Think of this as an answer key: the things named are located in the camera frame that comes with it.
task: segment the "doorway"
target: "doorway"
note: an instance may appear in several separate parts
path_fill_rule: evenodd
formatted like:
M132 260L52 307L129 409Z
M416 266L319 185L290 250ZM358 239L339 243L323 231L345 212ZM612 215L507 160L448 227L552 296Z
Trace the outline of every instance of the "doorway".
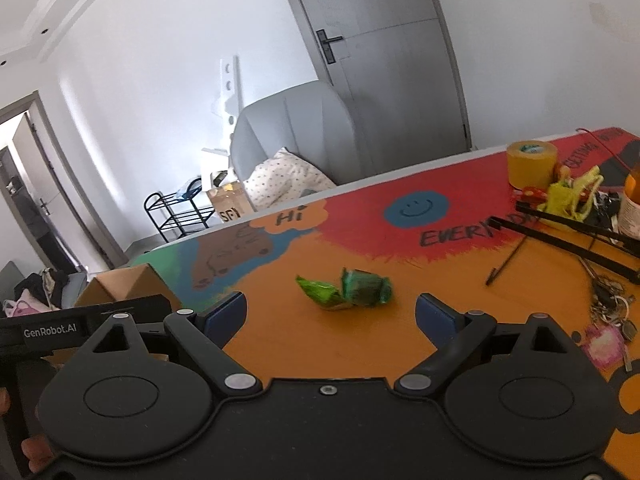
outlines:
M470 149L466 107L434 0L289 0L320 79L349 109L380 174Z
M44 263L89 274L126 263L76 182L37 92L0 110L0 127L8 123L13 126L0 144L0 191Z

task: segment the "blue smiley face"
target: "blue smiley face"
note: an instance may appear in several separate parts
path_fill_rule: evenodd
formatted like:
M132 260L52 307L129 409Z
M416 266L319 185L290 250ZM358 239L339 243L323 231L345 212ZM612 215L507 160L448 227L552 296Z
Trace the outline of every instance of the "blue smiley face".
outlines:
M444 218L449 200L435 191L417 191L395 200L385 209L385 220L394 227L410 229Z

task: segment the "finger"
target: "finger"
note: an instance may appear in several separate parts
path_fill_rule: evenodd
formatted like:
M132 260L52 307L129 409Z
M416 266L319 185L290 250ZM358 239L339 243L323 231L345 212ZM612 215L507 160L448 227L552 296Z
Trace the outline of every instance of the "finger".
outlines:
M52 460L53 460L53 457L44 458L42 460L29 460L29 470L32 473L39 473L44 468L46 468L46 466L49 465Z
M0 388L0 416L3 416L11 407L11 399L6 388Z
M25 457L34 462L40 460L51 460L53 452L49 447L46 437L43 434L32 436L22 441L22 452Z

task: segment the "polka dot pillow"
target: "polka dot pillow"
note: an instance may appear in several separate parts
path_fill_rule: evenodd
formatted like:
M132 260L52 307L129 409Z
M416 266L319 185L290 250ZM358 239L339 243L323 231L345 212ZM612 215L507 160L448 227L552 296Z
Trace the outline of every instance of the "polka dot pillow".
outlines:
M243 184L257 211L335 187L322 171L286 148L256 166Z

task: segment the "table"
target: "table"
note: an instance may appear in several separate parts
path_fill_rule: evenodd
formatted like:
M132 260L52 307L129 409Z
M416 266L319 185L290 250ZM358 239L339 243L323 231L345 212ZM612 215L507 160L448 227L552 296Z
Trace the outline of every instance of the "table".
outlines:
M574 176L600 165L608 186L620 186L627 173L613 153L632 165L640 151L640 139L617 129L550 140ZM528 240L503 275L484 285L520 238L488 227L492 215L530 222L514 211L504 147L306 197L163 246L135 263L150 263L194 310L232 290L244 292L247 321L225 351L265 383L274 377L386 377L392 383L435 350L415 324L422 292L459 312L484 310L500 322L522 323L533 312L547 312L569 334L584 334L590 286L570 254ZM584 246L590 241L573 232L554 234ZM595 248L638 266L604 244ZM326 312L296 285L297 275L337 285L343 267L388 276L393 300ZM640 298L638 287L626 285ZM637 308L631 317L640 326ZM620 402L633 413L640 409L640 338L630 354L639 375L625 381ZM607 380L613 373L603 372ZM617 431L604 458L640 480L640 412L628 417L638 433Z

